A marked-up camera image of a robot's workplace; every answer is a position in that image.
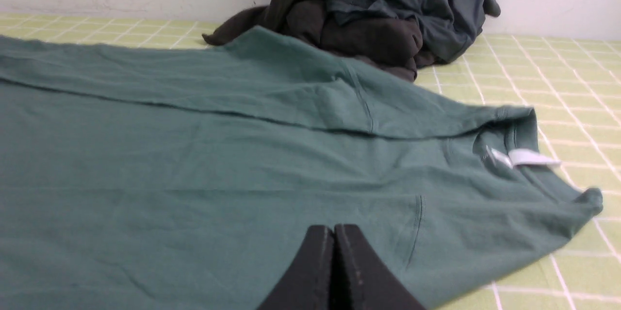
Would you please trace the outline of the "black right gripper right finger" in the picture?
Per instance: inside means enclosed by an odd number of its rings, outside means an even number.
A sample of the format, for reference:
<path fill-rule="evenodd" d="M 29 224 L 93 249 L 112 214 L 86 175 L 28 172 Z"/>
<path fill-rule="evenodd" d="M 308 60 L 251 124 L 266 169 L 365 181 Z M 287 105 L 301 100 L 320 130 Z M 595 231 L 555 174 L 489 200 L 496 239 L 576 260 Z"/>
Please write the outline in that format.
<path fill-rule="evenodd" d="M 359 226 L 334 229 L 333 307 L 335 310 L 423 310 L 372 248 Z"/>

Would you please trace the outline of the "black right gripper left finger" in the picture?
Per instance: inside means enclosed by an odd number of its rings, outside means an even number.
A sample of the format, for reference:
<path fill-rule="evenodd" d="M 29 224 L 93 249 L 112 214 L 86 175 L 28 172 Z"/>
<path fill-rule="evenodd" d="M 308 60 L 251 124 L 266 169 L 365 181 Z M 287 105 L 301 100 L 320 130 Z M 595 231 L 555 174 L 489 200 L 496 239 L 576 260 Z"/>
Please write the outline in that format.
<path fill-rule="evenodd" d="M 333 251 L 332 230 L 327 226 L 310 226 L 288 269 L 258 308 L 327 310 Z"/>

